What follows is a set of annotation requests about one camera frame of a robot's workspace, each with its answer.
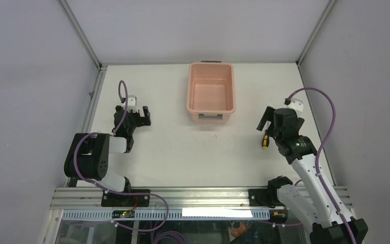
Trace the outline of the yellow black screwdriver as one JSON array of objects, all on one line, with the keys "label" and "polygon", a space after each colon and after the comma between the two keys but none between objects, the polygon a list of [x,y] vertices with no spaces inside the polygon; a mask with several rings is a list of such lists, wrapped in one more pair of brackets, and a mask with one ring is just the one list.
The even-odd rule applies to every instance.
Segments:
[{"label": "yellow black screwdriver", "polygon": [[262,148],[267,149],[269,147],[269,144],[270,144],[270,137],[268,135],[268,130],[265,130],[264,137],[262,140]]}]

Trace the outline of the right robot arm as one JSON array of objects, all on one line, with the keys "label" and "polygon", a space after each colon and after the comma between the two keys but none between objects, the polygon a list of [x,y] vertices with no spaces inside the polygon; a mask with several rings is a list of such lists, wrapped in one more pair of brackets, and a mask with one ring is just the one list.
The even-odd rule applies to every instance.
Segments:
[{"label": "right robot arm", "polygon": [[301,196],[293,182],[285,176],[268,181],[266,193],[258,197],[261,204],[274,208],[291,208],[309,233],[311,243],[362,243],[368,226],[356,219],[339,198],[318,163],[318,152],[299,130],[304,119],[292,108],[268,106],[257,126],[272,138],[279,153],[300,177],[310,199]]}]

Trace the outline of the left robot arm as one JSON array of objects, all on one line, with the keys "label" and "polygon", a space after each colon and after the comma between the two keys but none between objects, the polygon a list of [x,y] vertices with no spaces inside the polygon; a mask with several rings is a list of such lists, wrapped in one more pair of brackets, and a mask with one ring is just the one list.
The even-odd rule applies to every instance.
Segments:
[{"label": "left robot arm", "polygon": [[127,206],[133,199],[130,181],[109,169],[109,155],[130,153],[135,129],[150,126],[151,118],[147,106],[142,107],[144,115],[134,106],[129,111],[120,105],[115,109],[115,135],[75,134],[64,163],[64,173],[67,177],[92,183],[106,192],[114,192],[113,200],[119,206]]}]

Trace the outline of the pink plastic bin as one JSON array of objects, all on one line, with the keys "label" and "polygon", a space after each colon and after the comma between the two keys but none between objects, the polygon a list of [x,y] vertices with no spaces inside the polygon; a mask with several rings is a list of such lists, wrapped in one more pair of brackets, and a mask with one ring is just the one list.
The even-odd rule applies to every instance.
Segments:
[{"label": "pink plastic bin", "polygon": [[198,124],[226,124],[236,110],[234,66],[219,61],[189,65],[186,109]]}]

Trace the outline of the orange object under table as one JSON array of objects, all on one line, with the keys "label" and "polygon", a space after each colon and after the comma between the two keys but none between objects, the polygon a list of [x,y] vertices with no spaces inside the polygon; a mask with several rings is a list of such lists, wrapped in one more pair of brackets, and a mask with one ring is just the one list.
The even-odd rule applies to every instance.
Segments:
[{"label": "orange object under table", "polygon": [[251,228],[249,222],[234,221],[229,225],[229,235],[237,238]]}]

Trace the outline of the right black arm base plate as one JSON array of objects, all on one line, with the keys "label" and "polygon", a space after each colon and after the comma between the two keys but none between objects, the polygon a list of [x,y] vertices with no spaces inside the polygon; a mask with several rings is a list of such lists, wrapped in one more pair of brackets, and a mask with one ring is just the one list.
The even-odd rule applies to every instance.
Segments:
[{"label": "right black arm base plate", "polygon": [[284,207],[277,197],[276,189],[249,189],[248,190],[249,205],[252,207],[263,206],[268,208]]}]

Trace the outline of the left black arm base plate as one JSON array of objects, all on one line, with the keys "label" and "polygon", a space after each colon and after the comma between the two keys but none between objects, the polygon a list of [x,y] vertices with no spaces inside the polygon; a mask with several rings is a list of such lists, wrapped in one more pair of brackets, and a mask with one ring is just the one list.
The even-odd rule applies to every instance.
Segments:
[{"label": "left black arm base plate", "polygon": [[150,196],[144,195],[144,193],[150,193],[149,189],[135,189],[132,193],[136,193],[135,196],[124,196],[114,193],[103,192],[101,200],[101,207],[148,207],[150,203]]}]

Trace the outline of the aluminium mounting rail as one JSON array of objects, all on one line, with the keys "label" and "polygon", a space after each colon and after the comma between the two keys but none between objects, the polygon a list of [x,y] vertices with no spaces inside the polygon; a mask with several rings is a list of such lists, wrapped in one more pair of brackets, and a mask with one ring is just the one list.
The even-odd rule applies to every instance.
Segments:
[{"label": "aluminium mounting rail", "polygon": [[[264,187],[134,187],[149,189],[150,203],[148,207],[138,209],[170,209],[186,207],[226,207],[248,208],[248,190],[264,189]],[[51,209],[130,209],[131,207],[101,207],[103,190],[93,187],[56,188]]]}]

